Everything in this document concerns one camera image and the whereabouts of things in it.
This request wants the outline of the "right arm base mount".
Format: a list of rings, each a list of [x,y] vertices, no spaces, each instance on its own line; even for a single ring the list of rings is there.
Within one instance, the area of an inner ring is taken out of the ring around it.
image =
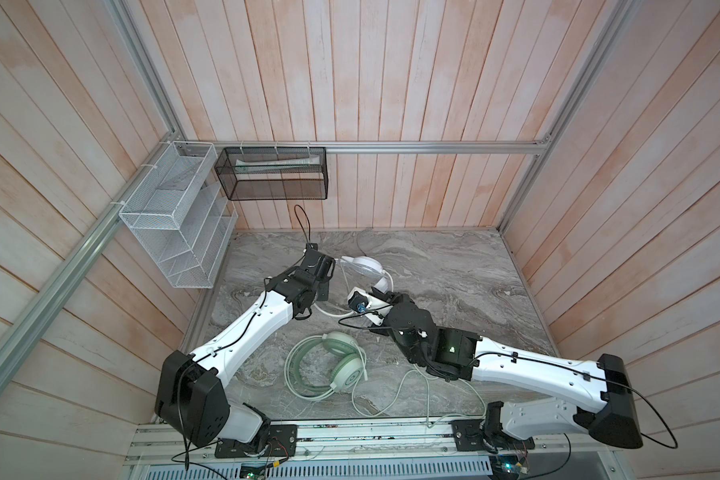
[[[500,450],[533,450],[532,437],[516,439],[508,435],[501,423],[505,402],[491,402],[480,419],[453,420],[450,422],[456,449],[460,452],[486,451],[497,454]]]

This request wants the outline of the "white headphones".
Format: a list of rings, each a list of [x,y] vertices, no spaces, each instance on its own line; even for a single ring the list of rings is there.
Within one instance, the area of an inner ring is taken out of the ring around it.
[[[394,287],[394,281],[391,274],[383,268],[382,264],[379,261],[368,256],[342,256],[338,260],[338,267],[340,268],[342,276],[345,280],[345,284],[348,287],[347,299],[353,288],[357,287],[363,289],[359,286],[349,288],[349,278],[347,277],[347,272],[351,271],[355,276],[363,278],[363,280],[365,281],[364,286],[370,287],[370,289],[363,290],[367,292],[376,290],[375,296],[388,302],[385,298],[385,295],[392,292]],[[318,312],[337,320],[348,319],[354,315],[353,312],[349,309],[348,304],[347,310],[341,312],[326,311],[321,308],[320,303],[315,304],[314,308]]]

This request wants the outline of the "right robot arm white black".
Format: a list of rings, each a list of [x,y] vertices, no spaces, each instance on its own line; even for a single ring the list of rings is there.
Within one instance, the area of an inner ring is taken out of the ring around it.
[[[586,433],[621,449],[643,445],[633,390],[623,360],[604,354],[576,361],[510,347],[477,333],[435,324],[406,294],[356,292],[350,309],[371,331],[393,340],[413,365],[446,381],[497,382],[543,399],[495,401],[485,409],[479,438],[496,452],[531,444],[538,435]]]

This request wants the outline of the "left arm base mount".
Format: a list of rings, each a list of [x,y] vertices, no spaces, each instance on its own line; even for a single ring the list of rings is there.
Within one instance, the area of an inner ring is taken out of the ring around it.
[[[214,455],[220,459],[289,458],[295,454],[297,438],[296,424],[273,422],[256,408],[233,404]]]

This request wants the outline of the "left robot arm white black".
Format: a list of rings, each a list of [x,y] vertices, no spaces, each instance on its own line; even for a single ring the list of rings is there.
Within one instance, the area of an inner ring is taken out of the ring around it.
[[[308,318],[312,305],[328,298],[335,264],[315,243],[306,244],[303,257],[265,279],[258,299],[225,330],[189,353],[171,353],[162,366],[155,414],[196,447],[217,439],[254,441],[265,416],[230,402],[226,387],[265,340],[290,321]]]

